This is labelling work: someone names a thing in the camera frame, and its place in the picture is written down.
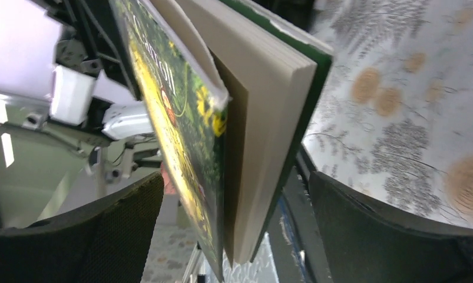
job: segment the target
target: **fluorescent light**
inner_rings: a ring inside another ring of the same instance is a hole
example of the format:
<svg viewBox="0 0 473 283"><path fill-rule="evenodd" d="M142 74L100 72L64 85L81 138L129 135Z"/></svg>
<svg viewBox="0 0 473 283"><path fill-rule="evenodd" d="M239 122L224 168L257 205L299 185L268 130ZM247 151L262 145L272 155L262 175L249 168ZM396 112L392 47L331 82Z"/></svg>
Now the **fluorescent light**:
<svg viewBox="0 0 473 283"><path fill-rule="evenodd" d="M4 124L7 122L7 120L7 109L5 108L5 103L0 102L0 123ZM7 168L14 163L14 152L12 150L11 135L4 133L1 135L1 140L2 149L4 150L5 167Z"/></svg>

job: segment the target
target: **green book cover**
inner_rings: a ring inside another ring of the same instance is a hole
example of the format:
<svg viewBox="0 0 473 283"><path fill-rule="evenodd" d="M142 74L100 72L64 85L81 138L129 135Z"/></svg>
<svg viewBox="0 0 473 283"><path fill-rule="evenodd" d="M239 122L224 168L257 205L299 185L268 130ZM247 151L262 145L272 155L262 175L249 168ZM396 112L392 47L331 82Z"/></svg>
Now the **green book cover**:
<svg viewBox="0 0 473 283"><path fill-rule="evenodd" d="M278 181L276 193L273 196L273 200L271 202L271 206L267 213L267 218L264 223L264 227L260 233L259 240L257 241L257 244L259 245L262 241L262 238L264 237L264 233L267 229L267 225L269 224L269 220L271 219L274 209L276 208L277 201L281 196L282 187L285 185L286 180L289 177L290 171L295 163L295 156L299 150L302 137L304 136L306 132L307 126L309 124L309 120L314 112L316 103L319 99L319 95L321 93L321 90L323 89L323 85L325 84L326 77L328 76L330 67L332 65L332 56L323 52L322 50L318 49L318 47L313 46L312 44L308 44L304 41L298 40L297 38L291 36L290 34L283 32L276 25L274 25L272 21L268 19L266 16L257 13L253 8L245 4L244 3L245 1L239 1L239 0L220 0L220 1L226 4L227 6L229 6L231 9L240 13L242 16L251 20L252 22L257 24L261 28L265 29L266 31L268 31L269 33L277 37L279 40L283 41L284 43L298 50L299 52L301 52L302 54L304 54L305 56L309 57L311 60L317 63L316 73L314 75L304 108L302 110L302 114L299 118L297 129L292 139L292 144L290 146L290 150L285 160L285 165L283 166L280 179ZM254 249L252 261L257 253L258 248L259 247L256 246L256 248Z"/></svg>
<svg viewBox="0 0 473 283"><path fill-rule="evenodd" d="M202 74L196 71L196 62L188 60L189 50L150 1L110 3L164 163L201 249L222 281L226 108L216 110L211 101L227 93L208 90Z"/></svg>

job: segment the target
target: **brown flower print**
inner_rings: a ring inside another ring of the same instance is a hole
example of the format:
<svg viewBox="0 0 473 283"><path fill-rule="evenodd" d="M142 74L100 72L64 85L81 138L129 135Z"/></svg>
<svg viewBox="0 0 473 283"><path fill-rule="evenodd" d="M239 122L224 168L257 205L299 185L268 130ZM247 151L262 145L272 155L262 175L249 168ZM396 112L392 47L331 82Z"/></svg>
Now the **brown flower print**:
<svg viewBox="0 0 473 283"><path fill-rule="evenodd" d="M463 31L473 20L473 8L466 7L455 13L455 34Z"/></svg>
<svg viewBox="0 0 473 283"><path fill-rule="evenodd" d="M445 188L456 209L473 217L473 156L463 158L450 167Z"/></svg>
<svg viewBox="0 0 473 283"><path fill-rule="evenodd" d="M375 94L380 80L380 72L376 68L368 67L361 71L350 89L352 100L359 104L367 103Z"/></svg>
<svg viewBox="0 0 473 283"><path fill-rule="evenodd" d="M425 100L429 103L436 103L442 97L442 79L436 78L431 81L427 89Z"/></svg>
<svg viewBox="0 0 473 283"><path fill-rule="evenodd" d="M401 90L386 88L381 91L375 100L375 110L382 117L396 113L401 106Z"/></svg>
<svg viewBox="0 0 473 283"><path fill-rule="evenodd" d="M408 59L405 60L404 68L407 72L415 74L425 64L425 59L425 53L413 53Z"/></svg>

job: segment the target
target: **floral tablecloth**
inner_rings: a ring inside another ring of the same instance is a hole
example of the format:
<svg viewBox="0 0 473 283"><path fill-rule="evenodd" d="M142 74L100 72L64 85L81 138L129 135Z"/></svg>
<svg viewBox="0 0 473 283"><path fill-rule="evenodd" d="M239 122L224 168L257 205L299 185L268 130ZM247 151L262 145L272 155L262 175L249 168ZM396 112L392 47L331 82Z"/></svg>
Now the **floral tablecloth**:
<svg viewBox="0 0 473 283"><path fill-rule="evenodd" d="M326 0L335 63L303 139L355 190L473 228L473 0Z"/></svg>

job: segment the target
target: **book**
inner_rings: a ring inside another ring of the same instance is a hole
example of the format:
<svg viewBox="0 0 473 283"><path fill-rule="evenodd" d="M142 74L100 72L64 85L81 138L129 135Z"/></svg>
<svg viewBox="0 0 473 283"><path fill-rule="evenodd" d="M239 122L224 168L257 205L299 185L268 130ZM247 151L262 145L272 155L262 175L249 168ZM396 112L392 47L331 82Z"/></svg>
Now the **book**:
<svg viewBox="0 0 473 283"><path fill-rule="evenodd" d="M330 46L250 0L176 0L228 88L224 249L251 261L332 64Z"/></svg>
<svg viewBox="0 0 473 283"><path fill-rule="evenodd" d="M110 4L170 179L222 281L228 91L208 48L175 1Z"/></svg>

